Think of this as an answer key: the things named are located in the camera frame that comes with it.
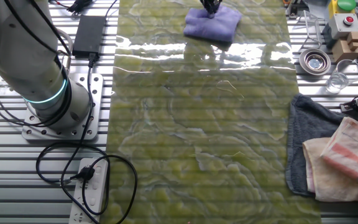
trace metal rail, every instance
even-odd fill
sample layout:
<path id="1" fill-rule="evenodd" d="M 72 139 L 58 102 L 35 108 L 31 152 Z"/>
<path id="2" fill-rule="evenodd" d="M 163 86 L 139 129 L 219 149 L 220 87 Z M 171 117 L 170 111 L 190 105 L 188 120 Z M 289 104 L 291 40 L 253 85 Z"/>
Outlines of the metal rail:
<path id="1" fill-rule="evenodd" d="M 96 0 L 93 7 L 85 12 L 87 15 L 104 15 L 114 0 Z M 72 0 L 61 0 L 62 4 L 71 5 Z M 104 77 L 101 113 L 99 119 L 98 138 L 93 143 L 102 149 L 106 147 L 110 97 L 112 91 L 114 53 L 116 48 L 116 33 L 119 1 L 111 9 L 108 27 L 103 40 L 102 56 L 96 64 L 94 73 Z M 51 5 L 53 23 L 61 30 L 75 38 L 79 18 L 74 18 L 64 8 Z M 306 28 L 297 25 L 296 21 L 288 21 L 293 56 L 299 57 L 299 49 L 306 39 Z M 325 91 L 325 82 L 329 74 L 322 77 L 312 77 L 306 74 L 295 62 L 299 91 L 312 97 L 325 107 L 339 111 L 339 104 L 350 101 L 358 96 L 358 82 L 345 88 L 337 95 Z M 88 61 L 73 59 L 71 73 L 87 73 Z M 1 99 L 11 113 L 19 118 L 25 116 L 23 99 L 15 92 L 8 92 Z M 35 173 L 35 160 L 46 145 L 45 142 L 27 142 L 21 136 L 22 127 L 7 123 L 0 117 L 0 223 L 54 223 L 67 224 L 72 203 L 58 187 L 51 186 L 40 180 Z M 58 174 L 71 155 L 70 150 L 62 149 L 47 156 L 48 160 L 41 164 L 41 169 L 49 177 L 59 177 Z M 90 152 L 82 152 L 78 157 L 92 157 Z M 71 163 L 68 171 L 74 173 L 80 161 Z M 75 183 L 68 188 L 73 191 Z M 322 203 L 321 216 L 323 223 L 358 223 L 358 203 Z"/>

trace mounting plate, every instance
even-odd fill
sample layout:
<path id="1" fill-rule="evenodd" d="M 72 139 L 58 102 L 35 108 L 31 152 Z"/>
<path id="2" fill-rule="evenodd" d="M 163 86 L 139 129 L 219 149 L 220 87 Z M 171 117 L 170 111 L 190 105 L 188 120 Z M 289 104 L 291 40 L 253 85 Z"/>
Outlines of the mounting plate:
<path id="1" fill-rule="evenodd" d="M 70 74 L 70 78 L 74 82 L 78 82 L 79 84 L 86 87 L 88 85 L 87 75 L 88 74 Z M 92 112 L 91 121 L 89 122 L 87 134 L 85 135 L 85 140 L 94 139 L 98 133 L 102 90 L 103 90 L 103 76 L 100 74 L 91 74 L 91 91 L 93 92 L 92 97 L 93 97 L 94 108 Z M 24 126 L 22 130 L 22 136 L 24 139 L 30 141 L 80 140 L 82 132 L 84 130 L 83 126 L 86 123 L 87 117 L 88 115 L 86 115 L 85 119 L 79 125 L 68 129 L 56 130 L 56 129 L 50 129 L 48 127 L 37 128 L 37 127 Z M 27 109 L 26 111 L 25 121 L 30 124 L 36 124 L 40 122 L 40 120 L 36 116 L 34 116 L 29 109 Z"/>

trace black cable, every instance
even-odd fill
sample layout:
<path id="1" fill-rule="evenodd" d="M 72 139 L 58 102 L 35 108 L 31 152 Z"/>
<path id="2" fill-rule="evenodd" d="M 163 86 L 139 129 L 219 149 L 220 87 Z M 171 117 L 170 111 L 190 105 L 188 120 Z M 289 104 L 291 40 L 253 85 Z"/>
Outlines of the black cable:
<path id="1" fill-rule="evenodd" d="M 55 58 L 56 63 L 59 66 L 63 66 L 58 58 Z M 67 87 L 66 87 L 66 91 L 65 91 L 65 97 L 63 99 L 62 105 L 59 107 L 59 109 L 56 110 L 56 112 L 51 115 L 48 119 L 46 119 L 45 121 L 42 121 L 40 123 L 35 123 L 35 124 L 31 124 L 31 123 L 27 123 L 25 121 L 22 121 L 21 119 L 19 119 L 18 117 L 14 116 L 11 112 L 9 112 L 9 110 L 7 110 L 5 108 L 5 106 L 2 104 L 2 102 L 0 101 L 0 107 L 1 110 L 5 111 L 11 118 L 13 118 L 14 120 L 11 120 L 7 117 L 5 117 L 1 112 L 0 112 L 0 116 L 2 118 L 4 118 L 6 121 L 16 124 L 16 125 L 22 125 L 22 126 L 32 126 L 32 127 L 38 127 L 38 128 L 44 128 L 47 126 L 51 126 L 55 123 L 57 123 L 67 112 L 67 110 L 70 107 L 70 103 L 71 103 L 71 84 L 70 84 L 70 79 L 67 77 L 67 74 L 64 72 L 64 70 L 62 69 L 62 76 L 63 78 L 67 81 Z"/>
<path id="2" fill-rule="evenodd" d="M 91 3 L 92 0 L 76 0 L 72 6 L 67 8 L 67 11 L 74 14 L 79 14 L 86 6 L 89 6 Z"/>
<path id="3" fill-rule="evenodd" d="M 99 159 L 96 159 L 96 160 L 90 165 L 89 168 L 92 169 L 92 168 L 96 165 L 96 163 L 98 163 L 100 160 L 106 159 L 106 158 L 117 158 L 117 159 L 120 159 L 120 160 L 124 161 L 124 162 L 132 169 L 132 172 L 134 173 L 134 176 L 135 176 L 134 191 L 133 191 L 133 193 L 132 193 L 131 200 L 129 201 L 128 208 L 127 208 L 125 214 L 122 216 L 122 218 L 116 223 L 116 224 L 120 224 L 120 223 L 122 223 L 122 221 L 124 221 L 125 218 L 128 216 L 129 211 L 131 210 L 132 204 L 134 203 L 134 200 L 135 200 L 135 195 L 136 195 L 136 190 L 137 190 L 137 172 L 136 172 L 136 169 L 135 169 L 135 167 L 132 165 L 131 162 L 129 162 L 127 159 L 125 159 L 125 158 L 123 158 L 123 157 L 121 157 L 121 156 L 115 156 L 115 155 L 102 156 L 102 157 L 100 157 Z M 86 185 L 86 181 L 84 181 L 84 182 L 83 182 L 83 185 L 82 185 L 82 198 L 83 198 L 84 205 L 85 205 L 86 209 L 88 209 L 88 211 L 91 212 L 93 215 L 101 215 L 101 214 L 103 214 L 107 207 L 105 207 L 104 210 L 102 210 L 101 212 L 94 212 L 94 211 L 92 211 L 91 208 L 89 208 L 88 204 L 86 203 L 85 185 Z"/>
<path id="4" fill-rule="evenodd" d="M 4 0 L 6 6 L 9 8 L 13 16 L 16 18 L 16 20 L 19 22 L 19 24 L 24 28 L 24 30 L 29 33 L 38 43 L 43 45 L 46 49 L 50 50 L 51 52 L 58 54 L 57 50 L 54 50 L 49 45 L 47 45 L 44 41 L 42 41 L 39 37 L 37 37 L 30 29 L 29 27 L 23 22 L 23 20 L 20 18 L 16 10 L 13 8 L 12 4 L 9 2 L 9 0 Z"/>
<path id="5" fill-rule="evenodd" d="M 58 34 L 56 28 L 53 26 L 53 24 L 49 21 L 49 19 L 46 17 L 46 15 L 44 14 L 44 12 L 42 12 L 42 10 L 38 7 L 38 5 L 35 3 L 34 0 L 29 0 L 30 3 L 33 5 L 33 7 L 36 8 L 37 12 L 43 17 L 44 21 L 48 24 L 48 26 L 51 28 L 51 30 L 53 31 L 53 33 L 59 38 L 59 41 L 62 43 L 62 45 L 66 48 L 67 50 L 67 54 L 68 55 L 71 55 L 71 52 L 70 50 L 68 49 L 67 45 L 64 43 L 64 41 L 62 40 L 62 38 L 60 37 L 60 35 Z M 49 50 L 51 50 L 52 52 L 58 54 L 58 51 L 55 51 L 53 50 L 51 47 L 49 47 L 47 44 L 45 44 L 44 42 L 42 42 L 27 26 L 26 24 L 21 20 L 21 18 L 19 17 L 19 15 L 17 14 L 16 10 L 12 7 L 12 5 L 10 4 L 10 2 L 8 0 L 5 0 L 8 8 L 11 10 L 11 12 L 13 13 L 13 15 L 15 16 L 15 18 L 19 21 L 19 23 L 21 24 L 21 26 L 36 40 L 38 41 L 40 44 L 42 44 L 44 47 L 48 48 Z M 75 7 L 77 7 L 77 9 L 79 9 L 80 7 L 83 8 L 89 4 L 91 4 L 92 0 L 77 0 L 75 2 Z M 105 18 L 107 20 L 107 16 L 108 16 L 108 13 L 109 11 L 111 10 L 111 8 L 113 7 L 113 5 L 117 2 L 117 0 L 115 0 L 110 8 L 108 9 L 108 11 L 106 12 L 106 15 L 105 15 Z M 80 139 L 80 142 L 78 144 L 76 143 L 70 143 L 70 142 L 58 142 L 58 143 L 53 143 L 49 146 L 47 146 L 41 153 L 40 155 L 38 156 L 37 158 L 37 162 L 36 162 L 36 165 L 35 165 L 35 168 L 36 168 L 36 171 L 38 173 L 38 175 L 40 176 L 41 179 L 43 179 L 44 181 L 46 182 L 50 182 L 50 183 L 60 183 L 60 186 L 62 188 L 62 190 L 64 191 L 64 193 L 77 205 L 79 206 L 80 209 L 82 209 L 82 211 L 92 220 L 92 222 L 94 222 L 95 224 L 99 224 L 99 222 L 97 220 L 95 220 L 93 218 L 93 216 L 90 214 L 94 214 L 94 215 L 101 215 L 103 214 L 107 207 L 108 207 L 108 196 L 109 196 L 109 174 L 110 174 L 110 161 L 108 158 L 117 158 L 117 159 L 120 159 L 122 161 L 124 161 L 126 164 L 128 164 L 130 166 L 130 168 L 132 169 L 133 173 L 134 173 L 134 177 L 135 177 L 135 185 L 134 185 L 134 191 L 133 191 L 133 194 L 132 194 L 132 197 L 131 197 L 131 201 L 129 203 L 129 206 L 124 214 L 124 216 L 117 222 L 117 224 L 120 224 L 122 223 L 125 218 L 128 216 L 129 214 L 129 211 L 131 210 L 131 207 L 132 207 L 132 204 L 134 202 L 134 199 L 135 199 L 135 194 L 136 194 L 136 190 L 137 190 L 137 172 L 135 170 L 135 167 L 131 164 L 131 162 L 129 162 L 127 159 L 121 157 L 121 156 L 115 156 L 115 155 L 107 155 L 105 152 L 103 152 L 102 150 L 98 149 L 97 147 L 92 147 L 92 146 L 87 146 L 85 144 L 83 144 L 83 141 L 85 140 L 85 136 L 86 136 L 86 133 L 87 133 L 87 129 L 88 129 L 88 126 L 89 126 L 89 123 L 90 123 L 90 120 L 91 120 L 91 117 L 92 117 L 92 112 L 93 112 L 93 98 L 92 98 L 92 94 L 91 94 L 91 88 L 90 88 L 90 83 L 91 83 L 91 79 L 90 79 L 90 76 L 91 76 L 91 71 L 92 71 L 92 68 L 93 68 L 93 65 L 94 63 L 96 62 L 97 58 L 96 58 L 96 54 L 91 54 L 89 56 L 89 64 L 88 64 L 88 67 L 89 67 L 89 70 L 88 70 L 88 95 L 89 95 L 89 114 L 88 114 L 88 117 L 86 119 L 86 123 L 85 123 L 85 126 L 84 126 L 84 130 L 83 130 L 83 133 L 81 135 L 81 139 Z M 69 107 L 71 103 L 71 89 L 70 89 L 70 96 L 69 96 L 69 101 L 68 101 L 68 104 L 67 104 L 67 108 Z M 2 105 L 2 103 L 0 102 L 0 105 L 1 105 L 1 108 L 6 112 L 8 113 L 10 116 L 12 116 L 14 119 L 16 119 L 17 121 L 10 121 L 9 119 L 7 119 L 5 116 L 3 116 L 3 114 L 0 112 L 0 115 L 7 121 L 9 122 L 12 122 L 12 123 L 15 123 L 15 124 L 18 124 L 18 125 L 23 125 L 23 126 L 27 126 L 30 124 L 29 123 L 26 123 L 24 121 L 21 121 L 19 118 L 15 117 L 13 114 L 11 114 L 7 109 L 5 109 L 5 107 Z M 74 150 L 73 154 L 71 155 L 70 159 L 68 160 L 65 168 L 63 169 L 62 171 L 62 176 L 60 177 L 60 179 L 48 179 L 46 177 L 44 177 L 42 174 L 41 174 L 41 171 L 40 171 L 40 161 L 41 161 L 41 158 L 44 157 L 44 155 L 46 155 L 46 153 L 56 149 L 58 146 L 60 147 L 76 147 L 76 149 Z M 84 208 L 82 206 L 82 204 L 80 202 L 78 202 L 73 196 L 70 195 L 70 193 L 67 191 L 67 189 L 65 188 L 65 182 L 68 181 L 68 180 L 71 180 L 73 177 L 70 177 L 69 179 L 65 179 L 65 174 L 67 172 L 67 169 L 68 167 L 70 166 L 71 162 L 73 161 L 73 159 L 75 158 L 75 156 L 77 155 L 78 151 L 80 150 L 80 148 L 88 148 L 88 149 L 92 149 L 94 151 L 97 151 L 99 153 L 101 153 L 103 156 L 100 157 L 99 159 L 97 159 L 95 162 L 93 162 L 93 164 L 91 165 L 90 169 L 88 169 L 88 173 L 86 174 L 86 176 L 89 175 L 89 172 L 90 170 L 93 168 L 93 166 L 100 160 L 102 159 L 106 159 L 108 161 L 108 172 L 107 172 L 107 179 L 106 179 L 106 185 L 104 186 L 105 187 L 105 190 L 106 190 L 106 199 L 105 199 L 105 204 L 104 204 L 104 208 L 100 211 L 100 212 L 94 212 L 92 211 L 92 209 L 89 208 L 88 204 L 86 203 L 86 197 L 85 197 L 85 184 L 86 184 L 86 180 L 84 180 L 83 182 L 83 191 L 82 191 L 82 194 L 83 194 L 83 202 L 84 202 L 84 205 L 86 208 Z"/>
<path id="6" fill-rule="evenodd" d="M 48 17 L 45 15 L 45 13 L 41 10 L 41 8 L 38 6 L 38 4 L 34 0 L 29 0 L 31 5 L 37 10 L 37 12 L 41 15 L 41 17 L 44 19 L 44 21 L 48 24 L 49 28 L 52 30 L 52 32 L 56 35 L 56 37 L 59 39 L 60 43 L 63 45 L 63 47 L 66 49 L 67 54 L 70 56 L 71 51 L 67 47 L 67 44 L 63 41 L 62 37 L 60 37 L 56 27 L 50 22 Z"/>
<path id="7" fill-rule="evenodd" d="M 104 17 L 106 18 L 106 20 L 107 20 L 107 16 L 108 16 L 108 14 L 109 14 L 110 9 L 113 7 L 113 5 L 114 5 L 116 2 L 117 2 L 117 0 L 115 0 L 115 1 L 111 4 L 111 6 L 109 7 L 109 9 L 107 10 L 106 15 L 104 16 Z"/>

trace wooden block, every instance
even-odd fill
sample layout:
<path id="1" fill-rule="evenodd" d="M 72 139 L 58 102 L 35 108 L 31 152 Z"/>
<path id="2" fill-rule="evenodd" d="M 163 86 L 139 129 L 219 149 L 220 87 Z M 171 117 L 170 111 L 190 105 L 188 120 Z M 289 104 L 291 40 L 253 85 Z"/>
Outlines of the wooden block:
<path id="1" fill-rule="evenodd" d="M 348 45 L 351 51 L 356 50 L 358 48 L 358 42 L 351 42 Z"/>
<path id="2" fill-rule="evenodd" d="M 358 57 L 358 48 L 351 50 L 345 38 L 339 39 L 333 47 L 334 61 L 338 63 L 341 60 L 354 60 Z"/>
<path id="3" fill-rule="evenodd" d="M 358 31 L 350 32 L 347 36 L 347 43 L 350 44 L 351 42 L 358 42 Z"/>

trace green button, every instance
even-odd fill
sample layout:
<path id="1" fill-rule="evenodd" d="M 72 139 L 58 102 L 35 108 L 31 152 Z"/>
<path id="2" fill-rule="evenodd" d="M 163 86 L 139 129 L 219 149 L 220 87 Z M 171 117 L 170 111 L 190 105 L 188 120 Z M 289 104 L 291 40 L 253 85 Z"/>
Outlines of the green button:
<path id="1" fill-rule="evenodd" d="M 338 0 L 338 6 L 345 11 L 351 11 L 356 7 L 355 0 Z"/>

